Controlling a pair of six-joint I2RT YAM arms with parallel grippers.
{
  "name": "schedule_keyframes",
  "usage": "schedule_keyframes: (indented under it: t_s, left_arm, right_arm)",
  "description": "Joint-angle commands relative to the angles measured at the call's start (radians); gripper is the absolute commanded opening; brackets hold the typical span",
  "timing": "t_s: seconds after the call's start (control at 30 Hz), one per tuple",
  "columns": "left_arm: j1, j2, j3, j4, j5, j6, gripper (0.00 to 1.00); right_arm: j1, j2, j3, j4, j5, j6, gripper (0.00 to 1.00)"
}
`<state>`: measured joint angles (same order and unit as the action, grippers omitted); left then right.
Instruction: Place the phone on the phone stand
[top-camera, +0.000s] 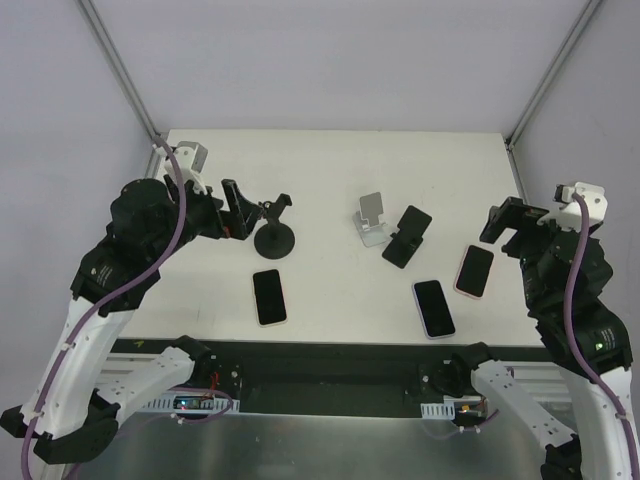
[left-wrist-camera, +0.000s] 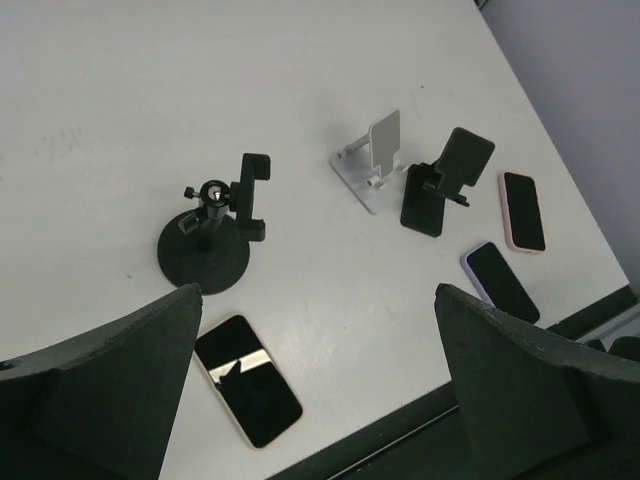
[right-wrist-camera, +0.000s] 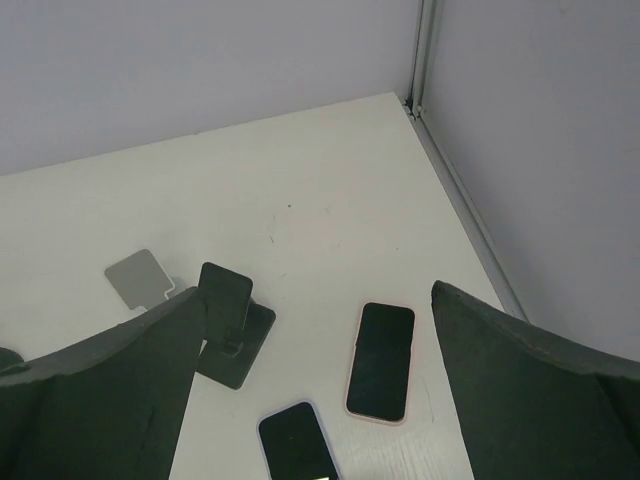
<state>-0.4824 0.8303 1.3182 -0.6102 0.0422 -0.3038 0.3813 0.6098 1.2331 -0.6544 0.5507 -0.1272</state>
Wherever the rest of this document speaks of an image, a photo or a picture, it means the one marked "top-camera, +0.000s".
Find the cream case phone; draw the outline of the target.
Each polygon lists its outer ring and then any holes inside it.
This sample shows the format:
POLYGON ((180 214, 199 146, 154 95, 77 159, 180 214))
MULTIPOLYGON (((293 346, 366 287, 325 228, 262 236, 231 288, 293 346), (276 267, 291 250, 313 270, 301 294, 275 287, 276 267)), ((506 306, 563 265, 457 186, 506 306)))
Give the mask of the cream case phone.
POLYGON ((268 327, 285 322, 287 312, 279 271, 256 272, 252 280, 259 325, 268 327))

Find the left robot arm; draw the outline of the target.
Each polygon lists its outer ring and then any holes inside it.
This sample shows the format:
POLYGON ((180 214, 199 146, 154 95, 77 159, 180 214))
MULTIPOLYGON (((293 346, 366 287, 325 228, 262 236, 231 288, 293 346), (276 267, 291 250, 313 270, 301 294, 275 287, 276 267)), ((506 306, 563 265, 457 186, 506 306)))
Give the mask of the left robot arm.
POLYGON ((82 259, 71 285, 63 333, 32 399, 2 413, 1 426, 23 439, 24 457, 49 465, 79 464, 100 455, 121 425, 163 391, 185 384, 199 389, 213 372, 212 353, 183 335, 138 374, 98 387, 106 357, 165 261, 198 236, 247 239, 263 217, 235 181, 211 188, 178 186, 170 177, 127 184, 111 203, 105 237, 82 259))

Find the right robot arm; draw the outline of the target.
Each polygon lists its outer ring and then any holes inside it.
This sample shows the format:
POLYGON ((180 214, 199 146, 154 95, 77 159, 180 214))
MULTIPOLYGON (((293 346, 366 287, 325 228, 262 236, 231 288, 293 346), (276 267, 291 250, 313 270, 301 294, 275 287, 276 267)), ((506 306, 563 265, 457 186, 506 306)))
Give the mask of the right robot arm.
POLYGON ((565 226, 545 209, 515 197, 491 208, 480 239, 493 244, 507 229, 503 252, 518 260, 529 317, 572 403, 575 428, 549 414, 483 342, 455 352, 428 384, 460 398, 476 393, 542 455, 544 479, 636 479, 639 440, 631 400, 632 348, 623 321, 600 300, 613 270, 589 218, 596 201, 573 193, 562 203, 565 226))

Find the black clamp phone stand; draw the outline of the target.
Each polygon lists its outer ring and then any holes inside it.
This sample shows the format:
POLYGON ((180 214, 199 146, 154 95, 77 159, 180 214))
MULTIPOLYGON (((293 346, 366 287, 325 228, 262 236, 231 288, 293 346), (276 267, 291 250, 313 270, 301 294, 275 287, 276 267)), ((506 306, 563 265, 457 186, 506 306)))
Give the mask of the black clamp phone stand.
POLYGON ((293 250, 295 234, 288 225, 280 221, 284 209, 291 205, 291 197, 285 193, 281 193, 275 201, 267 201, 261 205, 262 218, 266 224, 256 231, 254 247, 263 258, 282 259, 293 250))

